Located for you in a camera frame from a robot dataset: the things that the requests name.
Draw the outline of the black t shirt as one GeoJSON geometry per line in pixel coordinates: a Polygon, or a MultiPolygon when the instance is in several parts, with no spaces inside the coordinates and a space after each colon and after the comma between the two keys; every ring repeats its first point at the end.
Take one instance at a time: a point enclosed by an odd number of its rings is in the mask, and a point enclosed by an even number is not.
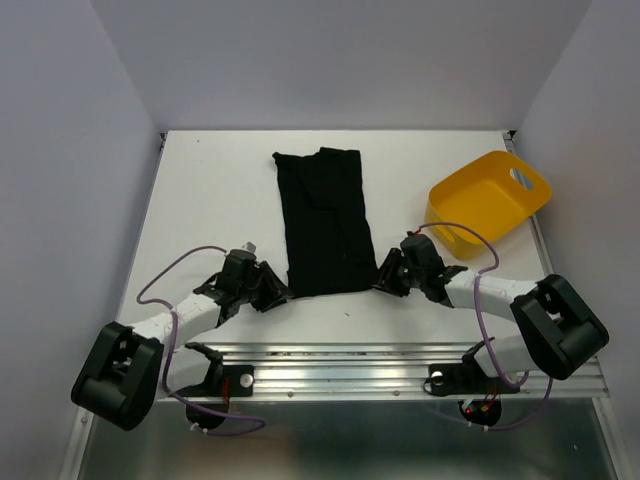
{"type": "Polygon", "coordinates": [[[298,298],[372,288],[377,264],[366,219],[361,153],[275,152],[288,284],[298,298]]]}

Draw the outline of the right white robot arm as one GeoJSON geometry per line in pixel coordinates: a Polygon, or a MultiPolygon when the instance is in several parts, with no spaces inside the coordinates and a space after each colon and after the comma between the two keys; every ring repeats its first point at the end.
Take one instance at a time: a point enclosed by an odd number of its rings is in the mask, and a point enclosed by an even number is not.
{"type": "Polygon", "coordinates": [[[447,265],[423,234],[410,234],[389,251],[374,286],[396,297],[417,289],[436,304],[518,327],[518,334],[502,339],[484,334],[460,361],[431,367],[427,382],[435,396],[516,393],[516,375],[531,371],[565,380],[609,342],[606,327],[564,277],[509,280],[447,265]]]}

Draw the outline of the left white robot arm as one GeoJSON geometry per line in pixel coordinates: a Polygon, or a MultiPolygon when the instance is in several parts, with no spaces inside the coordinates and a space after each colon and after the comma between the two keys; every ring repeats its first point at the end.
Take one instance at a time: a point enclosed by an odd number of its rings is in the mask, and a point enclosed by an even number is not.
{"type": "Polygon", "coordinates": [[[265,428],[264,419],[230,410],[233,393],[251,394],[252,387],[241,379],[252,377],[252,367],[227,373],[222,354],[196,338],[221,327],[244,305],[266,313],[292,297],[251,244],[226,252],[220,271],[176,305],[141,290],[138,304],[159,305],[164,312],[133,325],[105,325],[75,380],[71,400],[124,431],[137,427],[157,400],[170,398],[184,405],[190,429],[202,435],[228,436],[225,420],[246,422],[247,433],[257,432],[265,428]]]}

